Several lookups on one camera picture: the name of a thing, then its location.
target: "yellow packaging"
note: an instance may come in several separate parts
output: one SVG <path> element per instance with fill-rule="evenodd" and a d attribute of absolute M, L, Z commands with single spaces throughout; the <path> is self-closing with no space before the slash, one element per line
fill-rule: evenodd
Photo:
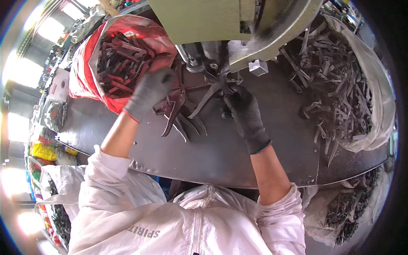
<path fill-rule="evenodd" d="M 42 143 L 33 144 L 32 154 L 34 157 L 40 157 L 49 161 L 57 160 L 57 155 L 54 152 L 54 147 L 44 145 Z"/>

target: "gray work glove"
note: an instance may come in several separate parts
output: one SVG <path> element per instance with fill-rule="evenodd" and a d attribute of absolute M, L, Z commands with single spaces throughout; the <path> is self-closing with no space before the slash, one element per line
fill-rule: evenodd
<path fill-rule="evenodd" d="M 174 77 L 175 73 L 170 68 L 145 74 L 136 85 L 136 89 L 123 111 L 137 122 L 142 122 L 145 114 L 167 96 L 174 82 Z"/>
<path fill-rule="evenodd" d="M 224 102 L 231 111 L 238 133 L 244 139 L 250 154 L 257 154 L 271 144 L 262 124 L 259 105 L 256 97 L 242 86 L 231 86 L 235 91 L 225 95 Z"/>

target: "glove cuff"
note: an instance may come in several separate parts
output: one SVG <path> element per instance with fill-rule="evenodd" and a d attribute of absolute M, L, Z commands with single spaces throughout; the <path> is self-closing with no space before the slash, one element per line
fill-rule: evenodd
<path fill-rule="evenodd" d="M 252 136 L 244 139 L 244 141 L 250 155 L 260 153 L 272 143 L 265 132 L 265 128 L 260 129 Z"/>

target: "white protective suit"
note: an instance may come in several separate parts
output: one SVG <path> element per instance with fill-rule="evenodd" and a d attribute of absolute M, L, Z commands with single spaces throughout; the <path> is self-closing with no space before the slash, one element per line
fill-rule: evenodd
<path fill-rule="evenodd" d="M 293 183 L 267 206 L 210 185 L 171 203 L 143 173 L 133 175 L 140 187 L 130 195 L 130 159 L 95 150 L 72 221 L 70 254 L 305 254 L 304 214 Z"/>

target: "forearm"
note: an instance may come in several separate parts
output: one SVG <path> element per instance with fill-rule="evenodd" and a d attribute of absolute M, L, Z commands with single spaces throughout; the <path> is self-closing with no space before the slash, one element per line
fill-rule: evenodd
<path fill-rule="evenodd" d="M 100 150 L 115 157 L 127 158 L 139 123 L 122 112 L 116 119 Z"/>
<path fill-rule="evenodd" d="M 273 204 L 288 194 L 290 182 L 272 145 L 251 155 L 251 162 L 263 205 Z"/>

